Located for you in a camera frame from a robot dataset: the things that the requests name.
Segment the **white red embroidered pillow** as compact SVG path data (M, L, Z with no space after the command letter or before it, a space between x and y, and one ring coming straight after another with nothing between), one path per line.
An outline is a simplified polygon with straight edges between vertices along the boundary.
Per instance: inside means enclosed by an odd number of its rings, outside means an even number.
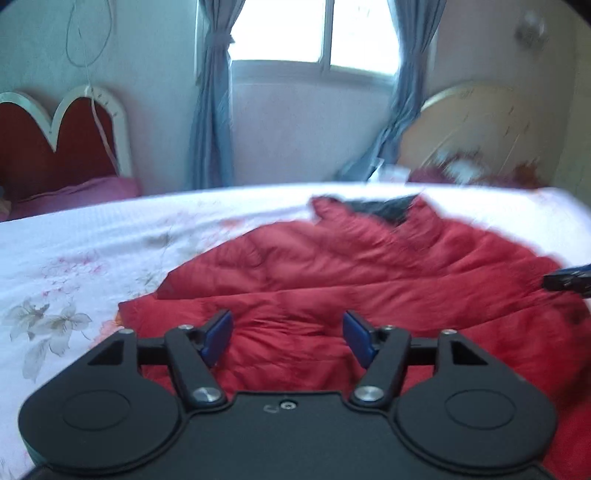
M413 169L408 183L484 186L533 190L546 187L533 163L518 164L510 173L494 173L476 157L452 155Z

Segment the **blue curtain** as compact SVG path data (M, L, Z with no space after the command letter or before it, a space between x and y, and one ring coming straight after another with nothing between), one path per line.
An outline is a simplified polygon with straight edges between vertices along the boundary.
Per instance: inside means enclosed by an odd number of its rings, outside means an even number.
M367 181L379 167L398 162L402 137L421 113L428 49L437 33L446 4L445 0L389 3L401 55L390 117L369 149L360 158L342 166L335 173L335 180Z
M233 183L231 140L232 27L242 1L200 1L197 4L197 78L189 147L190 187L204 190Z

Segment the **magenta pillow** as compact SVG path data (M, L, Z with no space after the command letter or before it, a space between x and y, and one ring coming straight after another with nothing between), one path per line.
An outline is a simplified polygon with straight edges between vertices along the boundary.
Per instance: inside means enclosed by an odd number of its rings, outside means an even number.
M1 202L1 221L18 220L48 213L138 198L138 183L132 178L109 176L88 180L60 190L33 195L16 202Z

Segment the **red heart-shaped headboard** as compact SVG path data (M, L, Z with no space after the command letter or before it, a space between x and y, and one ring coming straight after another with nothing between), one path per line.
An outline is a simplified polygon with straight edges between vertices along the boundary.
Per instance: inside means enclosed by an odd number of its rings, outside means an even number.
M1 192L14 203L109 176L131 178L122 103L108 90L79 86L50 114L31 96L1 94Z

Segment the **white floral bed sheet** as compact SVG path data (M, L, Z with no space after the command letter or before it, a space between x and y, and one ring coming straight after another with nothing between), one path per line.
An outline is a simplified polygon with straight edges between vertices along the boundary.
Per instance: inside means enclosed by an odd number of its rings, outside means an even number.
M1 226L1 475L32 469L17 417L43 384L124 327L123 302L182 264L266 225L311 221L315 198L391 225L414 200L553 259L590 260L590 213L571 195L421 184L311 184L144 197Z

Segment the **wall lamp fixture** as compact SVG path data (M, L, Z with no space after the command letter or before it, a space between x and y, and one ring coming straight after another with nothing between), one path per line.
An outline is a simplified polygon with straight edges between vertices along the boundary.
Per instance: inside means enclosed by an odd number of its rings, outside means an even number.
M526 11L516 26L514 37L524 50L540 52L548 40L544 18L534 11Z

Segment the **right blue curtain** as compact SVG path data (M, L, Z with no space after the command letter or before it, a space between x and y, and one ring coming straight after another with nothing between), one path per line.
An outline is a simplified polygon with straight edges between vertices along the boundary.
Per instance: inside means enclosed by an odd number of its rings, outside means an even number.
M389 3L401 55L390 117L369 149L360 158L342 166L335 173L335 180L367 181L379 167L398 162L402 137L421 113L428 49L437 33L446 4L445 0Z

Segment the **left blue curtain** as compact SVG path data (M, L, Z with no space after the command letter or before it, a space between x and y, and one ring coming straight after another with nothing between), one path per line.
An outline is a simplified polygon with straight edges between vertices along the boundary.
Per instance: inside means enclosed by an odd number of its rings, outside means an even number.
M189 147L190 187L204 190L233 183L231 140L232 27L242 1L200 1L197 4L197 78Z

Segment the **beige round headboard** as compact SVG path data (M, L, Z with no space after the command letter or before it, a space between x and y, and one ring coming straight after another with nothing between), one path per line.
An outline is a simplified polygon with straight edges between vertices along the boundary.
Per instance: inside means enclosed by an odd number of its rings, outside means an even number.
M478 158L494 173L508 174L518 164L544 171L549 157L538 112L513 89L490 83L467 83L426 101L402 137L397 166L408 172L452 155Z

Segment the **red quilted puffer jacket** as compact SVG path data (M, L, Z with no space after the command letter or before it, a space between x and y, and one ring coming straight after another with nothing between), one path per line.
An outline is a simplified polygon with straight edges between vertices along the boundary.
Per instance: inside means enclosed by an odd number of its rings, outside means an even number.
M556 262L487 230L443 218L422 199L391 225L315 198L315 219L256 228L172 270L118 317L140 337L235 319L214 370L238 391L348 392L362 375L342 337L353 311L418 337L454 329L505 362L555 404L545 467L590 475L590 313L541 286Z

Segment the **window with white frame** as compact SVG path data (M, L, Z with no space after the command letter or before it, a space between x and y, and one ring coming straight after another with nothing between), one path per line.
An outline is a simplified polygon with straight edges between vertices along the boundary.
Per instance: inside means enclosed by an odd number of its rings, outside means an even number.
M238 80L392 86L401 66L387 1L246 1L231 29Z

